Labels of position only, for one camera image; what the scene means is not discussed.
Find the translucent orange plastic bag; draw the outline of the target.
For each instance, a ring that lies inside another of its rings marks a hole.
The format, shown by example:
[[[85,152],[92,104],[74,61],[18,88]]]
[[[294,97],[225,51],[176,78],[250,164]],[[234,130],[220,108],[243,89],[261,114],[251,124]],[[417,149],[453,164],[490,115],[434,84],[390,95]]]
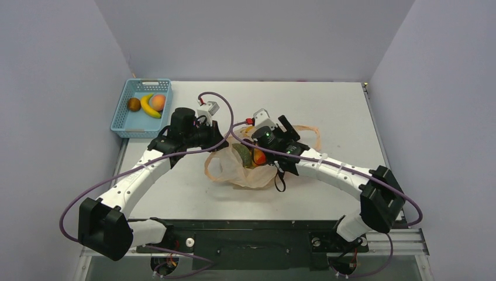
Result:
[[[245,168],[233,143],[240,143],[228,137],[227,148],[211,153],[204,163],[204,173],[212,182],[229,183],[237,189],[266,189],[276,178],[277,168],[267,163],[262,166]]]

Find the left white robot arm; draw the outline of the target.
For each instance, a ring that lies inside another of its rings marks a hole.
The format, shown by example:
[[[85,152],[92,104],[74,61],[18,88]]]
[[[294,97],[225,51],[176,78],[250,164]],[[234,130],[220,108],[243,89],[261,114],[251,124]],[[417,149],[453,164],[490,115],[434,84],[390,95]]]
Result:
[[[134,220],[130,213],[149,188],[185,155],[188,149],[216,151],[228,143],[212,119],[218,106],[212,102],[194,111],[177,108],[170,124],[147,146],[133,169],[96,200],[86,198],[79,207],[78,241],[118,261],[130,248],[152,244],[161,252],[174,245],[168,224],[158,218]]]

